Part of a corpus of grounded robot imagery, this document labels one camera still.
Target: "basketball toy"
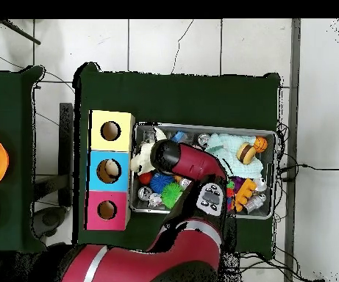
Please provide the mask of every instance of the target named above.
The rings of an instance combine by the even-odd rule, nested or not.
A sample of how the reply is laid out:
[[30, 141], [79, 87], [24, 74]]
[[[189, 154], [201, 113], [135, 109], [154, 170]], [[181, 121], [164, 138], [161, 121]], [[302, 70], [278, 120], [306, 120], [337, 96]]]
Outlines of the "basketball toy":
[[256, 137], [254, 142], [256, 152], [262, 153], [267, 148], [267, 140], [264, 137]]

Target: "white tile floor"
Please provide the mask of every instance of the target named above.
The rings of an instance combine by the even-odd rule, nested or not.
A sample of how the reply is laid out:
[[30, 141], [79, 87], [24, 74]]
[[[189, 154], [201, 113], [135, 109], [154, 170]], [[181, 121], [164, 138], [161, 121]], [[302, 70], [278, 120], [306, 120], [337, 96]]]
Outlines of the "white tile floor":
[[[33, 35], [33, 20], [12, 20]], [[43, 65], [69, 85], [46, 74], [35, 91], [36, 110], [54, 122], [59, 120], [59, 103], [74, 102], [71, 88], [75, 70], [84, 62], [97, 62], [103, 71], [139, 71], [144, 73], [190, 73], [217, 76], [240, 74], [262, 76], [277, 72], [281, 85], [289, 86], [291, 19], [218, 19], [192, 20], [36, 20], [35, 37], [40, 46], [0, 26], [0, 57], [21, 67]], [[189, 27], [186, 35], [179, 41]], [[20, 68], [0, 59], [0, 71]], [[283, 122], [288, 120], [288, 89], [282, 90]], [[57, 173], [57, 126], [36, 116], [37, 173]], [[41, 201], [57, 203], [57, 194]], [[36, 209], [47, 205], [37, 203]], [[285, 216], [285, 195], [276, 210]], [[72, 213], [46, 240], [71, 243]], [[284, 249], [285, 220], [277, 224], [276, 244]], [[276, 258], [283, 262], [283, 253]], [[247, 267], [259, 260], [241, 261]], [[268, 264], [258, 264], [243, 273], [244, 282], [283, 282], [283, 274]]]

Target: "colorful toy pile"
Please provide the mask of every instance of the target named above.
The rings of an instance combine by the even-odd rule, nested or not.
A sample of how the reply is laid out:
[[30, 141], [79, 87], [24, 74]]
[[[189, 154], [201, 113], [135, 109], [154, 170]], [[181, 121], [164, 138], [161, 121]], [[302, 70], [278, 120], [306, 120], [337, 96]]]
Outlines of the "colorful toy pile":
[[140, 182], [138, 197], [147, 201], [149, 209], [172, 209], [183, 190], [191, 181], [182, 176], [168, 176], [157, 172], [151, 165], [149, 151], [158, 140], [171, 139], [183, 142], [215, 156], [229, 176], [226, 186], [226, 205], [229, 212], [251, 214], [263, 206], [267, 189], [261, 176], [263, 165], [256, 157], [268, 147], [264, 137], [229, 134], [174, 133], [153, 127], [145, 131], [140, 152], [132, 160], [132, 170]]

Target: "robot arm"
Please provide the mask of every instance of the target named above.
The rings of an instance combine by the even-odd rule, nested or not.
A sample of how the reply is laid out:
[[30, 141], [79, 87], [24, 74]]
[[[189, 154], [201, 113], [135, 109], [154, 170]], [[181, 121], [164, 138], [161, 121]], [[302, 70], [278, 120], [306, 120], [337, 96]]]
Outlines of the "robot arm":
[[151, 163], [193, 181], [146, 252], [86, 245], [61, 282], [216, 282], [226, 217], [226, 174], [218, 160], [186, 144], [156, 142]]

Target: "white toy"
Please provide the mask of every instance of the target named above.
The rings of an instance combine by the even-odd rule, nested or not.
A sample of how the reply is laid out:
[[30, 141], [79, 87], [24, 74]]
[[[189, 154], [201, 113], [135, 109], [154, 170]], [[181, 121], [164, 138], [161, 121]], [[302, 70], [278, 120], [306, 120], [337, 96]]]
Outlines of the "white toy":
[[154, 167], [151, 164], [150, 156], [151, 149], [154, 147], [154, 144], [159, 140], [166, 140], [166, 135], [159, 128], [154, 128], [155, 131], [155, 141], [154, 142], [144, 142], [140, 149], [140, 153], [131, 159], [130, 167], [134, 172], [138, 172], [138, 175], [142, 175], [147, 172], [154, 170]]

